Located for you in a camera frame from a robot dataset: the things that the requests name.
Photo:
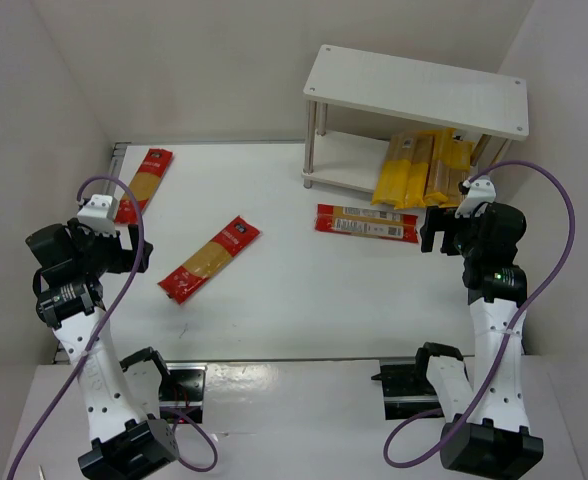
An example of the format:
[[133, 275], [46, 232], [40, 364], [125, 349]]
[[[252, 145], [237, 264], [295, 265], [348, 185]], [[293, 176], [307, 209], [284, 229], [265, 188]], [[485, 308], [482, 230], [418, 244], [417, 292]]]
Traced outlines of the red pasta bag barcode side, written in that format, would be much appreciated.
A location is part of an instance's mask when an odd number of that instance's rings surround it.
[[418, 244], [417, 220], [418, 217], [411, 214], [318, 204], [315, 229]]

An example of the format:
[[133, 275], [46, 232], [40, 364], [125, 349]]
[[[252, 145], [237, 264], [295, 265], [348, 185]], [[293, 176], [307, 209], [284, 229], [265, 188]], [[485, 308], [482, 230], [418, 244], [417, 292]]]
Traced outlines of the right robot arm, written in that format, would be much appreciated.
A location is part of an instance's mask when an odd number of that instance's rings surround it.
[[429, 252], [442, 233], [442, 253], [463, 257], [463, 283], [474, 324], [472, 374], [460, 352], [426, 343], [418, 359], [436, 392], [445, 425], [439, 451], [452, 471], [487, 479], [520, 479], [543, 457], [542, 439], [530, 432], [521, 383], [521, 333], [527, 277], [514, 259], [526, 231], [518, 209], [483, 202], [463, 216], [430, 207], [420, 229]]

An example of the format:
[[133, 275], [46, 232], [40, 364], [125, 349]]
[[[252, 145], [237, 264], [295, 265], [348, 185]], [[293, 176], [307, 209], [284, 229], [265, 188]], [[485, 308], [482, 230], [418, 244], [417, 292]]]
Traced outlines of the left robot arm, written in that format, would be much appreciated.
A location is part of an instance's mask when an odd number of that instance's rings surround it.
[[91, 449], [78, 464], [87, 479], [144, 479], [178, 457], [172, 432], [162, 425], [158, 390], [168, 374], [152, 348], [118, 359], [104, 316], [100, 278], [105, 273], [143, 273], [153, 246], [128, 228], [133, 247], [120, 235], [101, 234], [71, 219], [31, 234], [26, 244], [40, 264], [33, 278], [35, 310], [77, 369], [89, 423]]

